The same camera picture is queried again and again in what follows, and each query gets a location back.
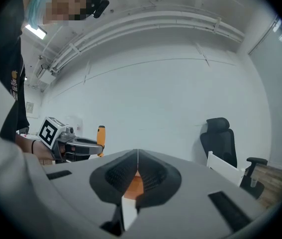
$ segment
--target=chair headrest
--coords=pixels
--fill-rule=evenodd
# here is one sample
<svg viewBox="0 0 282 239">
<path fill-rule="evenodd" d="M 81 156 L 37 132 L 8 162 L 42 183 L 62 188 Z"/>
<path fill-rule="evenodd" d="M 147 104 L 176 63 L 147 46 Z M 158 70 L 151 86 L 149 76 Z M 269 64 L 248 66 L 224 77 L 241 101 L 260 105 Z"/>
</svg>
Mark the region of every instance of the chair headrest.
<svg viewBox="0 0 282 239">
<path fill-rule="evenodd" d="M 222 132 L 229 129 L 229 121 L 225 118 L 213 118 L 206 120 L 208 124 L 208 133 Z"/>
</svg>

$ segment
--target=orange screwdriver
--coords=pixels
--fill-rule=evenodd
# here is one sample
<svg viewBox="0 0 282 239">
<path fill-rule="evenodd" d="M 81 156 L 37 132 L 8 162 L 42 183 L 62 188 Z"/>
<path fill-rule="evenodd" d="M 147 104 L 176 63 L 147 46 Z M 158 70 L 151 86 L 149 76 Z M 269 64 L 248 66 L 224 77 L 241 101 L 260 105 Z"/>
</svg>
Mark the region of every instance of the orange screwdriver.
<svg viewBox="0 0 282 239">
<path fill-rule="evenodd" d="M 96 135 L 96 143 L 98 145 L 101 145 L 103 147 L 102 152 L 98 154 L 99 157 L 103 157 L 103 150 L 104 150 L 104 144 L 105 144 L 105 126 L 100 125 L 97 129 L 97 135 Z"/>
</svg>

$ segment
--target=chair armrest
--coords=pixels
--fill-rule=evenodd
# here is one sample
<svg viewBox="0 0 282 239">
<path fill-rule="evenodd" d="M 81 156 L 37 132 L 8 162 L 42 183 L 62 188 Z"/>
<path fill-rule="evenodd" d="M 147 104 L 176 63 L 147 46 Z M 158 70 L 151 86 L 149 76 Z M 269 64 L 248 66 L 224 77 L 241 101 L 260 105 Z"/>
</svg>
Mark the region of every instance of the chair armrest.
<svg viewBox="0 0 282 239">
<path fill-rule="evenodd" d="M 258 158 L 258 157 L 249 157 L 247 158 L 248 162 L 254 163 L 254 164 L 261 164 L 261 165 L 267 165 L 268 161 L 264 158 Z"/>
</svg>

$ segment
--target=white marker cube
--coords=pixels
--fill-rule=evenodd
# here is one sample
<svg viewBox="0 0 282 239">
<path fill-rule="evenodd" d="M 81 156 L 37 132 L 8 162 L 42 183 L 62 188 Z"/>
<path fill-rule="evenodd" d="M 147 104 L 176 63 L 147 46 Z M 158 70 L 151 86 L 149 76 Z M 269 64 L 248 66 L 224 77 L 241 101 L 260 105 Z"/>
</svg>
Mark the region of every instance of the white marker cube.
<svg viewBox="0 0 282 239">
<path fill-rule="evenodd" d="M 59 137 L 61 132 L 66 131 L 67 126 L 53 117 L 46 117 L 39 131 L 39 138 L 49 148 Z"/>
</svg>

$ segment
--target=chair seat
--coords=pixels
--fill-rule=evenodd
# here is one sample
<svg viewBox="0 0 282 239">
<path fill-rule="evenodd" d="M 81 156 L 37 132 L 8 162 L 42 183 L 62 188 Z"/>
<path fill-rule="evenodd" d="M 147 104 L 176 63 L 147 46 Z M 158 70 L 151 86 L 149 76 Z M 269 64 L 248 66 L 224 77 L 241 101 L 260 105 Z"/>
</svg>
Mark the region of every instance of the chair seat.
<svg viewBox="0 0 282 239">
<path fill-rule="evenodd" d="M 247 177 L 244 175 L 240 187 L 246 190 L 249 194 L 251 194 L 254 198 L 258 199 L 262 192 L 264 191 L 265 186 L 260 182 L 257 181 L 257 184 L 254 188 L 250 186 L 251 177 Z"/>
</svg>

